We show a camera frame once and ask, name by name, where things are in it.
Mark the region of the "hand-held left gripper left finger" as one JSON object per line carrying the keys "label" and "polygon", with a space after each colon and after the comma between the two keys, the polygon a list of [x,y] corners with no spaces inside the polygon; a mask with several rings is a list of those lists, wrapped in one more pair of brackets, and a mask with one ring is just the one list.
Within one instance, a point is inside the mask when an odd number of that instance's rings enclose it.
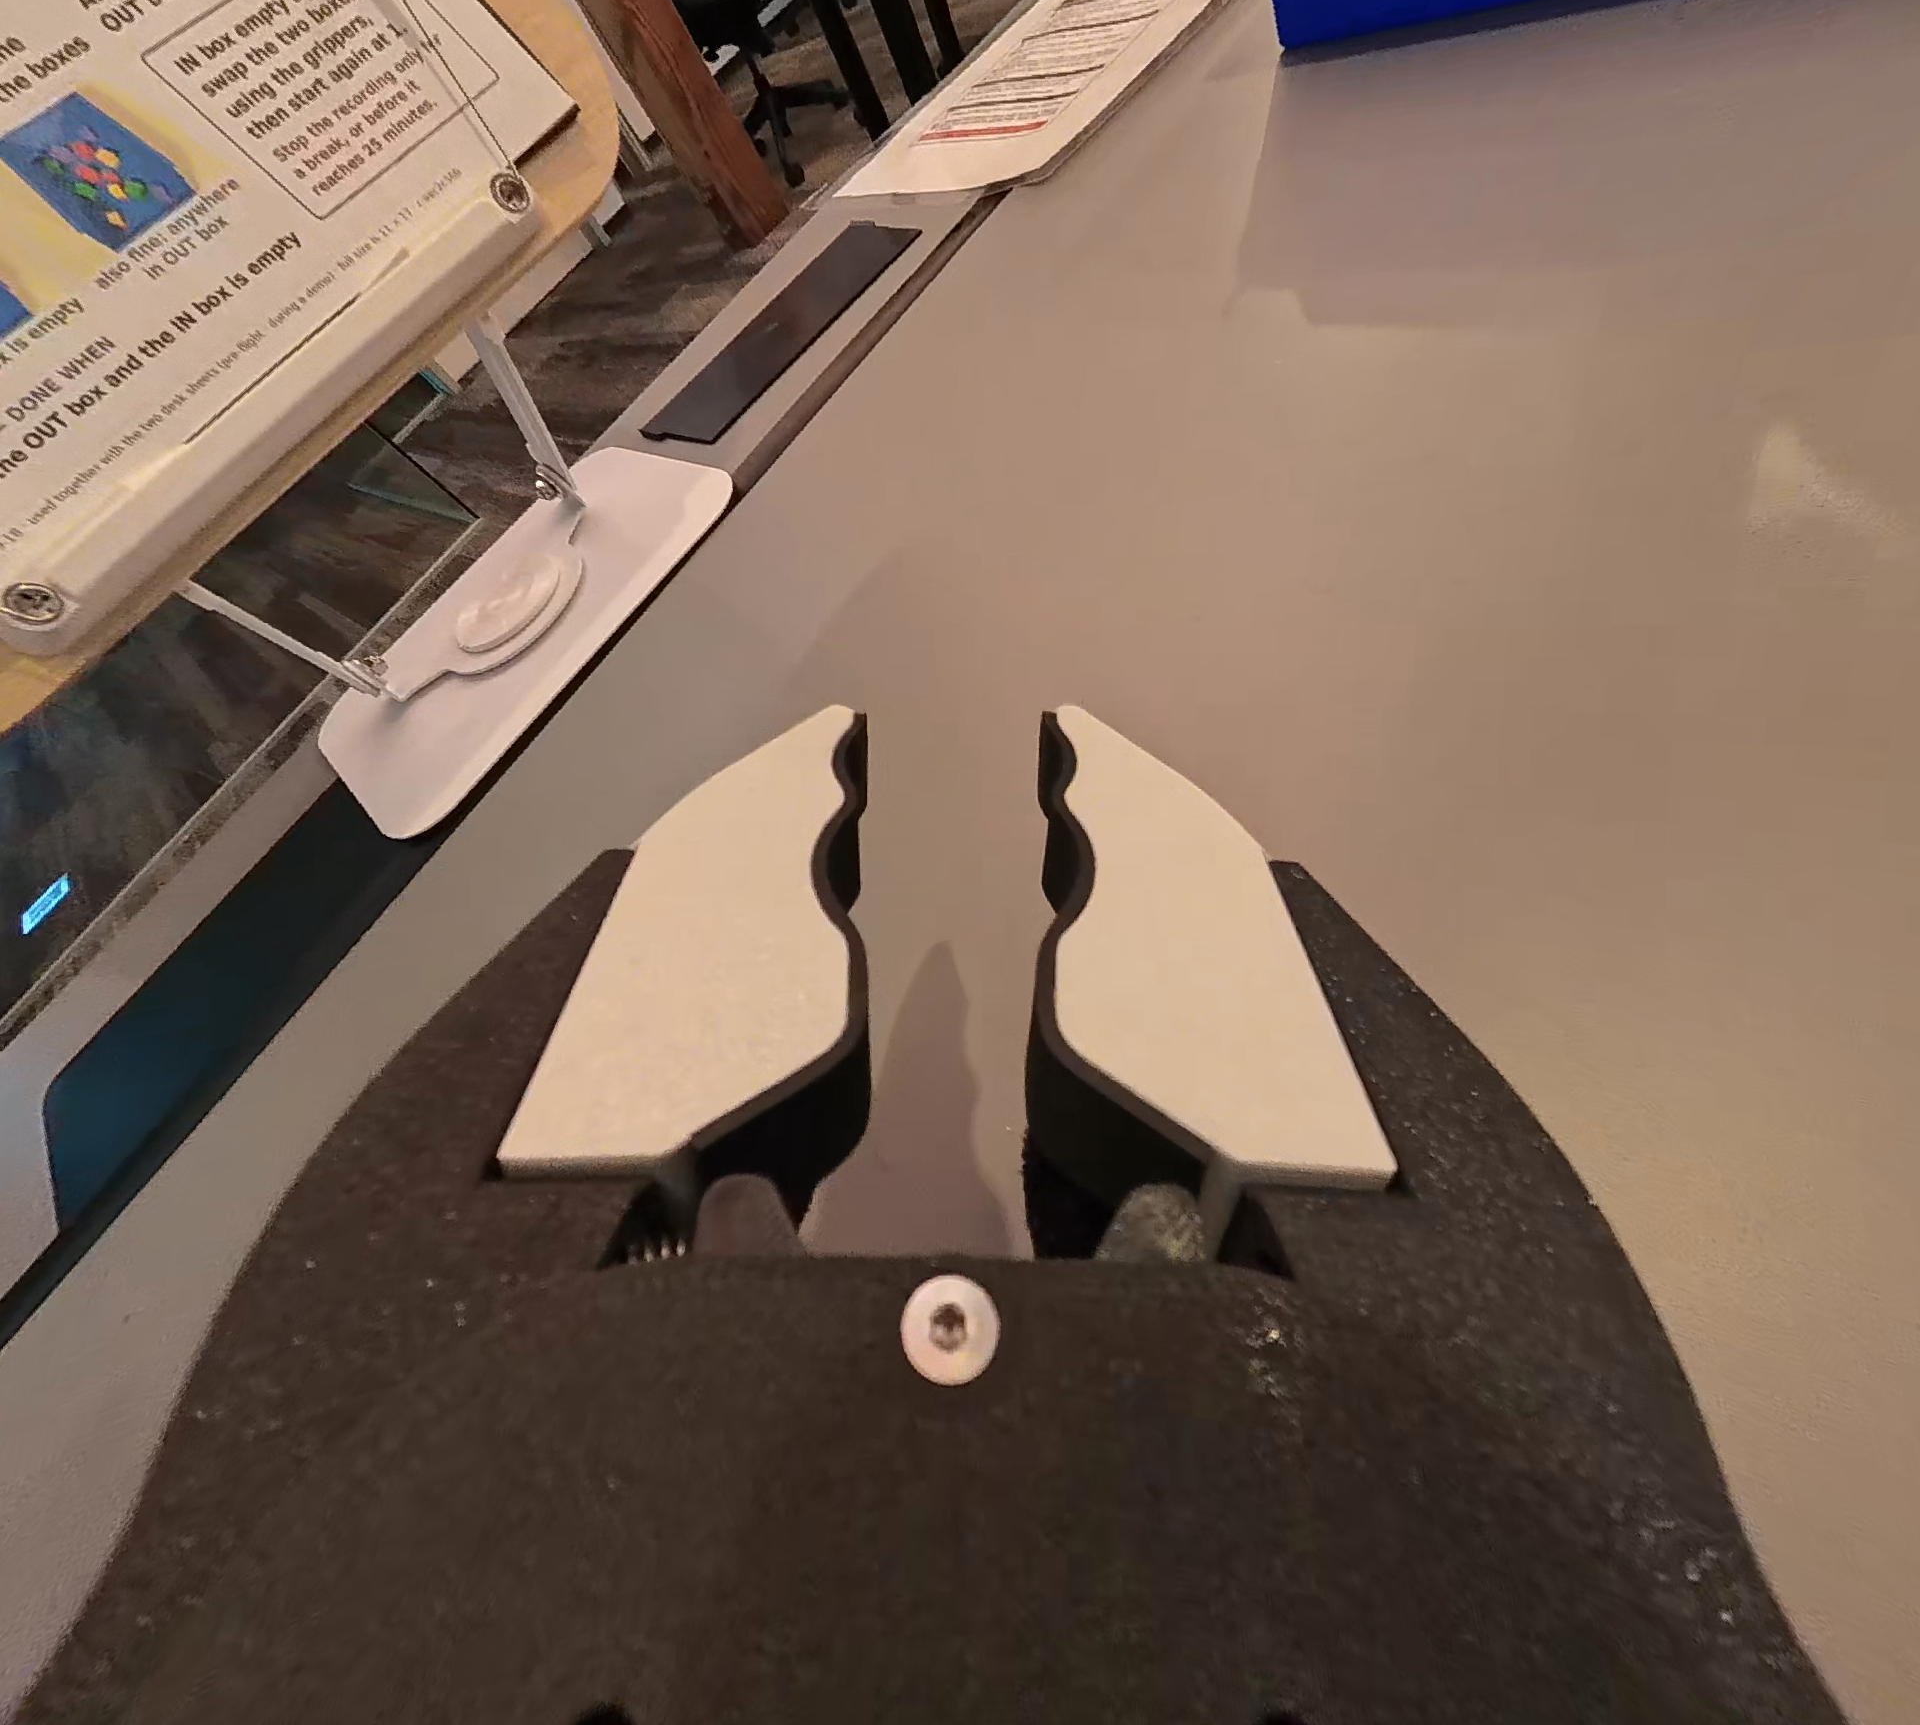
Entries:
{"label": "hand-held left gripper left finger", "polygon": [[762,1176],[803,1222],[874,1108],[864,809],[867,716],[827,705],[641,833],[501,1176],[649,1186],[683,1217],[708,1186]]}

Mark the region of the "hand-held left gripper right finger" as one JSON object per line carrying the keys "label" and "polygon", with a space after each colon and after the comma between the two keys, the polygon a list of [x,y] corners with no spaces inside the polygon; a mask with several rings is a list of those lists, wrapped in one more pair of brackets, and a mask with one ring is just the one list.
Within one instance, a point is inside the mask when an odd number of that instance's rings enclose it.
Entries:
{"label": "hand-held left gripper right finger", "polygon": [[1036,1156],[1111,1206],[1186,1190],[1205,1245],[1253,1190],[1386,1194],[1398,1154],[1253,831],[1083,705],[1043,716],[1040,803]]}

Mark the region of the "black desk flap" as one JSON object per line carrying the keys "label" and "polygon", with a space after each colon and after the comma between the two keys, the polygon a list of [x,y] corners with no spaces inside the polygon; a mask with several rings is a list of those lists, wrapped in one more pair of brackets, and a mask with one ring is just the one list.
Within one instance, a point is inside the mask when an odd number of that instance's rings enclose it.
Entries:
{"label": "black desk flap", "polygon": [[55,1075],[43,1130],[61,1228],[227,1089],[440,851],[329,788]]}
{"label": "black desk flap", "polygon": [[922,230],[909,223],[854,221],[838,230],[641,434],[715,446],[920,237]]}

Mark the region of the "glass partition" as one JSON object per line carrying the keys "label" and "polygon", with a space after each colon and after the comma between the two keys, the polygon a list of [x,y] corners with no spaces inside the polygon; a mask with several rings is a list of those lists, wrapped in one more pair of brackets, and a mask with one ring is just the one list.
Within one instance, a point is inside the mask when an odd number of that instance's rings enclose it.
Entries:
{"label": "glass partition", "polygon": [[454,387],[436,370],[414,374],[370,420],[296,480],[275,502],[275,510],[292,507],[296,514],[320,517],[359,502],[411,517],[433,517],[464,538],[476,525],[476,511],[407,448],[407,439],[447,410],[453,392]]}

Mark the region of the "laminated paper sheet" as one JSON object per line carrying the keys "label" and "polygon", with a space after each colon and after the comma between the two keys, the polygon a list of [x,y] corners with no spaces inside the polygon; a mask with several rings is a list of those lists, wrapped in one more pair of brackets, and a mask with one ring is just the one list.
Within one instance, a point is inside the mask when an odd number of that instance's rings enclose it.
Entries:
{"label": "laminated paper sheet", "polygon": [[1036,0],[841,186],[993,193],[1050,176],[1227,0]]}

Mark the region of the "wooden post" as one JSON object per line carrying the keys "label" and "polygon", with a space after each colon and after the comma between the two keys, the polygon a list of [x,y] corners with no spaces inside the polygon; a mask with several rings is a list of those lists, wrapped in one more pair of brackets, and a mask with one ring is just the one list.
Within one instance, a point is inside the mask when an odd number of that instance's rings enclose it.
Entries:
{"label": "wooden post", "polygon": [[727,241],[751,250],[773,236],[792,211],[788,189],[762,160],[674,0],[576,3]]}

